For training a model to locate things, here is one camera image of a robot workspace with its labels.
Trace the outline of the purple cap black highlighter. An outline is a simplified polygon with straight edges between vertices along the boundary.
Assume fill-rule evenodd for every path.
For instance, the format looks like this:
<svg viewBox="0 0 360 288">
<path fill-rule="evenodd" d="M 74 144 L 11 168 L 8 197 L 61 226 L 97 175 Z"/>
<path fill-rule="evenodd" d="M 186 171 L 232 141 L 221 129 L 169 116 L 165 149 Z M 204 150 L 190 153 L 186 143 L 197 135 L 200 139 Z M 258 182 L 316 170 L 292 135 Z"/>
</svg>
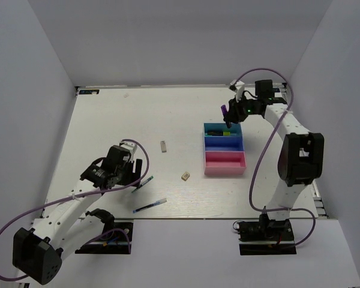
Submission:
<svg viewBox="0 0 360 288">
<path fill-rule="evenodd" d="M 225 104 L 221 106 L 221 112 L 223 114 L 223 120 L 224 120 L 227 128 L 231 128 L 232 125 L 231 125 L 231 123 L 230 123 L 230 121 L 229 121 L 229 119 L 227 117 L 228 116 L 228 111 L 227 111 L 227 108 L 226 108 Z"/>
</svg>

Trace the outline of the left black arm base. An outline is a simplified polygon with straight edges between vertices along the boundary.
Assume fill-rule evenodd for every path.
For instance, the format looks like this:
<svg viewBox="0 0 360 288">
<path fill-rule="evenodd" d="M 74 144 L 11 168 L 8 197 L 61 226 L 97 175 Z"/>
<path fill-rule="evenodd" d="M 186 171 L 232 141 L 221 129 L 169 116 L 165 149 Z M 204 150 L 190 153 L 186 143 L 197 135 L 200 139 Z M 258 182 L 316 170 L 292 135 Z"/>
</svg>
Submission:
<svg viewBox="0 0 360 288">
<path fill-rule="evenodd" d="M 133 221 L 114 222 L 116 231 L 98 238 L 76 250 L 75 254 L 128 255 L 133 240 Z"/>
</svg>

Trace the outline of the blue clear pen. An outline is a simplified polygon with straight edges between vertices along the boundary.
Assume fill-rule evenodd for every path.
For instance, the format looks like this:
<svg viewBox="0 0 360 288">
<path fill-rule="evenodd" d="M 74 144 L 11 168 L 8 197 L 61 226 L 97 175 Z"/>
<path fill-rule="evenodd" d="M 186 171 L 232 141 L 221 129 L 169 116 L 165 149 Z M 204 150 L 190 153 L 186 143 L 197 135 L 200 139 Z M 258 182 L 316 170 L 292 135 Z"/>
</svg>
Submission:
<svg viewBox="0 0 360 288">
<path fill-rule="evenodd" d="M 167 202 L 167 199 L 166 199 L 166 198 L 163 198 L 163 199 L 157 200 L 157 201 L 155 201 L 155 202 L 153 202 L 153 203 L 150 203 L 150 204 L 148 204 L 148 205 L 145 205 L 145 206 L 143 206 L 143 207 L 137 208 L 137 209 L 133 210 L 133 213 L 136 214 L 136 213 L 138 213 L 138 212 L 140 212 L 140 211 L 144 211 L 144 210 L 153 208 L 153 207 L 155 207 L 155 206 L 162 205 L 162 204 L 164 204 L 164 203 L 166 203 L 166 202 Z"/>
</svg>

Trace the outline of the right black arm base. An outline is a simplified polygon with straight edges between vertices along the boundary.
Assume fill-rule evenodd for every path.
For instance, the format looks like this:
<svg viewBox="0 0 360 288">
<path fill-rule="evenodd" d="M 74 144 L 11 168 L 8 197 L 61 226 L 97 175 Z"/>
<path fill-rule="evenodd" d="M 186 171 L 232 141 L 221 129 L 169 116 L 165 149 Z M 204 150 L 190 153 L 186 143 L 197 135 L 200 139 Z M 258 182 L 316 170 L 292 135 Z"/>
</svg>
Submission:
<svg viewBox="0 0 360 288">
<path fill-rule="evenodd" d="M 242 256 L 296 254 L 289 220 L 271 220 L 267 214 L 261 214 L 257 221 L 238 220 L 232 227 L 239 235 L 239 253 Z"/>
</svg>

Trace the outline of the green cap black highlighter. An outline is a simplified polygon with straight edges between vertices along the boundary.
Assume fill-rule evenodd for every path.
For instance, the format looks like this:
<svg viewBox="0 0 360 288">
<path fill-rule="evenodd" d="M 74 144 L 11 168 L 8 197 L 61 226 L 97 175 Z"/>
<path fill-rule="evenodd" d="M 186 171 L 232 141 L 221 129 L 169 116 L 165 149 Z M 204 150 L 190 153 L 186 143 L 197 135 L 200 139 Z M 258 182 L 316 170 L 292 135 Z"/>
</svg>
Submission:
<svg viewBox="0 0 360 288">
<path fill-rule="evenodd" d="M 224 132 L 223 131 L 208 131 L 206 134 L 208 136 L 223 136 Z"/>
</svg>

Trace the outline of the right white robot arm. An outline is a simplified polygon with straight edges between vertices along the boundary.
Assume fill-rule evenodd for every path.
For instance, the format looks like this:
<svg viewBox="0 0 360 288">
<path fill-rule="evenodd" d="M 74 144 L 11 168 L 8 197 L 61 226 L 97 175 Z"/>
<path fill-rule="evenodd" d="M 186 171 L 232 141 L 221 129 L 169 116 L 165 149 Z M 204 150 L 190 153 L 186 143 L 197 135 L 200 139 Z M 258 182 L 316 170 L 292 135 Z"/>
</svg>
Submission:
<svg viewBox="0 0 360 288">
<path fill-rule="evenodd" d="M 296 211 L 295 202 L 305 188 L 319 178 L 323 170 L 324 136 L 305 128 L 290 111 L 291 103 L 275 96 L 271 80 L 255 83 L 255 95 L 247 98 L 245 86 L 231 84 L 235 93 L 224 112 L 227 126 L 239 124 L 249 116 L 260 115 L 273 126 L 271 136 L 283 141 L 277 163 L 279 182 L 267 205 L 260 212 L 268 218 L 259 224 L 259 233 L 273 239 L 281 225 Z"/>
</svg>

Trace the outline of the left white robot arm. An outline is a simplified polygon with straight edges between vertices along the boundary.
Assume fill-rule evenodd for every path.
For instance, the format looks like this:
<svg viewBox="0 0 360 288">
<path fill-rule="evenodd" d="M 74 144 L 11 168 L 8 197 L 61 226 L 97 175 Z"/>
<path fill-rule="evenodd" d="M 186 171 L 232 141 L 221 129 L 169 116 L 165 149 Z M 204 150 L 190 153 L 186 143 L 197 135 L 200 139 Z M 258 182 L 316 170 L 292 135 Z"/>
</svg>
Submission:
<svg viewBox="0 0 360 288">
<path fill-rule="evenodd" d="M 68 200 L 30 229 L 19 229 L 13 238 L 13 265 L 41 285 L 50 283 L 63 261 L 91 242 L 100 248 L 112 240 L 125 239 L 127 230 L 115 217 L 100 208 L 90 210 L 104 194 L 116 186 L 138 186 L 142 177 L 142 160 L 134 159 L 137 142 L 123 140 L 110 147 L 104 158 L 98 158 L 81 174 Z"/>
</svg>

